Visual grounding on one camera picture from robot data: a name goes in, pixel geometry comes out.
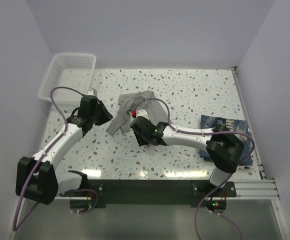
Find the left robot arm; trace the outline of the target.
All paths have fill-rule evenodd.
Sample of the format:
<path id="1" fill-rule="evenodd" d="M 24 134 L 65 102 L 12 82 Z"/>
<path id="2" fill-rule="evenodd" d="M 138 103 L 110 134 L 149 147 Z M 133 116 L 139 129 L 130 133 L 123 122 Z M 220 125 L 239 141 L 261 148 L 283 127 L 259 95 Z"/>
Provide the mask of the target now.
<path id="1" fill-rule="evenodd" d="M 103 125 L 112 118 L 93 89 L 83 95 L 80 106 L 66 119 L 65 125 L 53 140 L 32 157 L 22 157 L 19 160 L 16 195 L 45 205 L 67 191 L 72 191 L 77 196 L 85 195 L 88 192 L 85 174 L 72 170 L 69 175 L 59 177 L 55 170 L 65 155 L 93 126 Z"/>

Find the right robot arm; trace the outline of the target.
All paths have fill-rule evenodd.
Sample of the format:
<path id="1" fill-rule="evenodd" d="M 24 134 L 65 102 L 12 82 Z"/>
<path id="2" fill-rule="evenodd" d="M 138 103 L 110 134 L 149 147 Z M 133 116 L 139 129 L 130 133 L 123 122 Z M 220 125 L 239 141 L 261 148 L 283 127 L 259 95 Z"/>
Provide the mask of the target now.
<path id="1" fill-rule="evenodd" d="M 215 165 L 207 190 L 215 197 L 225 191 L 226 181 L 236 172 L 244 150 L 242 141 L 223 124 L 214 128 L 189 129 L 170 126 L 166 122 L 154 125 L 147 118 L 138 116 L 130 128 L 140 146 L 183 146 L 207 152 Z"/>

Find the grey tank top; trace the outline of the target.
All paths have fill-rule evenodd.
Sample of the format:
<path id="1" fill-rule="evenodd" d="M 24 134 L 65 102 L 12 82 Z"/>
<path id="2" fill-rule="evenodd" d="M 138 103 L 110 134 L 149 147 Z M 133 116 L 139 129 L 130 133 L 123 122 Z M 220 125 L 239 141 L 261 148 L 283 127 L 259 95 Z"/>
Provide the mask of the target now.
<path id="1" fill-rule="evenodd" d="M 110 122 L 106 132 L 113 136 L 118 130 L 127 133 L 131 130 L 131 113 L 137 109 L 145 110 L 151 123 L 156 125 L 159 122 L 167 121 L 167 113 L 158 101 L 153 100 L 155 94 L 151 90 L 136 93 L 121 94 L 118 99 L 120 108 Z"/>

